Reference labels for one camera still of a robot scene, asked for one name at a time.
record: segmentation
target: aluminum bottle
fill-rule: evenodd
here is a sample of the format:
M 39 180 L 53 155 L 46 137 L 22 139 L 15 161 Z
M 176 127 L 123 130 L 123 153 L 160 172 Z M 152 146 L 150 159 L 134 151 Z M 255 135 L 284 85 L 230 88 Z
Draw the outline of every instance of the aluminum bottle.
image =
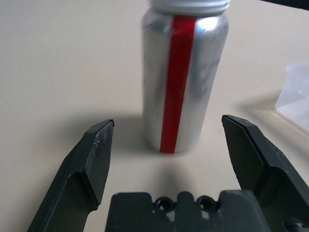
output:
M 228 32 L 229 0 L 152 0 L 142 21 L 143 129 L 153 149 L 199 139 Z

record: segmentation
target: black plastic part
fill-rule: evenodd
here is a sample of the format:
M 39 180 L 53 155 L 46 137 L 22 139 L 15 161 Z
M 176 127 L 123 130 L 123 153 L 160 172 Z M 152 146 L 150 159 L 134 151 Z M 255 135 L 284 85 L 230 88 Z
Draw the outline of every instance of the black plastic part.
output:
M 181 192 L 174 210 L 164 212 L 148 193 L 118 193 L 105 232 L 270 232 L 251 191 L 223 191 L 219 206 L 206 212 L 191 193 Z
M 63 160 L 28 232 L 82 232 L 101 204 L 110 166 L 113 121 L 92 126 Z
M 309 188 L 286 156 L 249 121 L 223 116 L 222 123 L 238 182 L 253 191 L 271 230 L 286 232 L 292 218 L 307 228 Z

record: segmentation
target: screw hole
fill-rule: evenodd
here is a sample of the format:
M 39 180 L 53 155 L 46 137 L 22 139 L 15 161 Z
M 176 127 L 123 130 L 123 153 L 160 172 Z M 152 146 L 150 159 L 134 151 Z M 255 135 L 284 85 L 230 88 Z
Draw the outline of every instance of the screw hole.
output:
M 163 212 L 170 212 L 174 209 L 174 202 L 168 197 L 160 197 L 155 201 L 156 207 Z
M 201 196 L 197 199 L 197 204 L 202 210 L 216 211 L 216 202 L 209 196 Z

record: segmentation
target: beige table surface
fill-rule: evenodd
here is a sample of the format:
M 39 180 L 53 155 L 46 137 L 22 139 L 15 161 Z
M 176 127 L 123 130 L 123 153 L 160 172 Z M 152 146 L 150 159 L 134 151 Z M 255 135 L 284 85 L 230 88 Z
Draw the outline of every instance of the beige table surface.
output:
M 222 114 L 260 127 L 309 184 L 309 137 L 274 112 L 285 67 L 309 58 L 309 12 L 233 0 L 230 32 L 201 140 L 182 155 L 140 140 L 144 0 L 0 1 L 0 231 L 24 232 L 64 157 L 92 124 L 115 119 L 102 205 L 85 232 L 102 232 L 111 196 L 188 190 L 217 199 L 239 189 Z

